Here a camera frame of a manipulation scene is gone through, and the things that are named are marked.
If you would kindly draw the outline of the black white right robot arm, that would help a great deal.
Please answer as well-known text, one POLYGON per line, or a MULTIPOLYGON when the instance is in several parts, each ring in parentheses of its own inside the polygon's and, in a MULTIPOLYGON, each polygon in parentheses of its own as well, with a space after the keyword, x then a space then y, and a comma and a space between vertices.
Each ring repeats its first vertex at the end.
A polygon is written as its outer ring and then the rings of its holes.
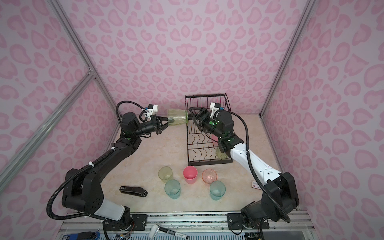
POLYGON ((240 120, 246 133, 246 139, 242 140, 234 130, 233 117, 239 118, 239 115, 216 106, 210 110, 190 107, 188 111, 199 131, 216 136, 220 152, 249 170, 263 192, 261 200, 241 209, 243 226, 249 229, 261 227, 266 220, 290 223, 289 213, 300 204, 295 179, 288 172, 281 173, 272 168, 251 151, 246 122, 240 120))

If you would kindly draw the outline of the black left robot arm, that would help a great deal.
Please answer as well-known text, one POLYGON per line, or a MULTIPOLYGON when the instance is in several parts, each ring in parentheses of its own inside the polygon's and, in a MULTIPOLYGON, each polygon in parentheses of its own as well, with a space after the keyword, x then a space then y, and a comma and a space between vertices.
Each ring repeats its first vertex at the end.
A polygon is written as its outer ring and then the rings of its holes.
POLYGON ((166 117, 151 115, 147 121, 141 123, 132 112, 120 116, 121 135, 112 148, 94 162, 67 173, 62 205, 81 212, 83 217, 102 218, 125 226, 130 225, 130 209, 109 201, 103 193, 101 183, 121 161, 138 150, 143 136, 161 134, 168 127, 168 121, 166 117))

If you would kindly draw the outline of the green cup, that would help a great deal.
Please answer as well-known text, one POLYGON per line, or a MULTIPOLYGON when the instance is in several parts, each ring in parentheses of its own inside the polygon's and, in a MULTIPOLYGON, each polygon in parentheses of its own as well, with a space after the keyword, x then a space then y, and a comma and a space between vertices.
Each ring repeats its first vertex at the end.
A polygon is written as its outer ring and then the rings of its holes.
POLYGON ((216 147, 216 158, 220 161, 229 160, 230 157, 226 153, 222 153, 219 147, 216 147))
POLYGON ((188 123, 188 112, 181 109, 168 109, 167 119, 170 127, 186 125, 188 123))

